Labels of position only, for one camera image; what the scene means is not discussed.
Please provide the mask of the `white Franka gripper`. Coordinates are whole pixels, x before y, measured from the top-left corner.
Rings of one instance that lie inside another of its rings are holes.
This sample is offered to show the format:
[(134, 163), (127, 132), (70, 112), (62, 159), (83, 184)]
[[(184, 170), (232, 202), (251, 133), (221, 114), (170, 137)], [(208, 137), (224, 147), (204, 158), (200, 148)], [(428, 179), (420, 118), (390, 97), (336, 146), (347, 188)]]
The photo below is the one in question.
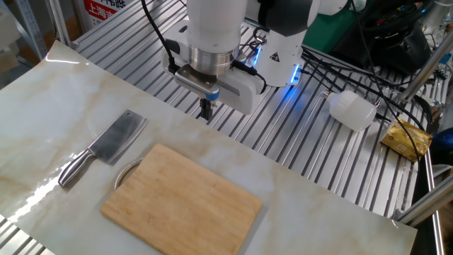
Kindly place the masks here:
[(200, 98), (200, 117), (212, 118), (217, 101), (245, 114), (257, 107), (264, 81), (232, 64), (238, 57), (237, 49), (212, 54), (203, 52), (188, 42), (188, 20), (173, 25), (164, 39), (179, 70), (172, 74), (177, 85), (192, 91)]

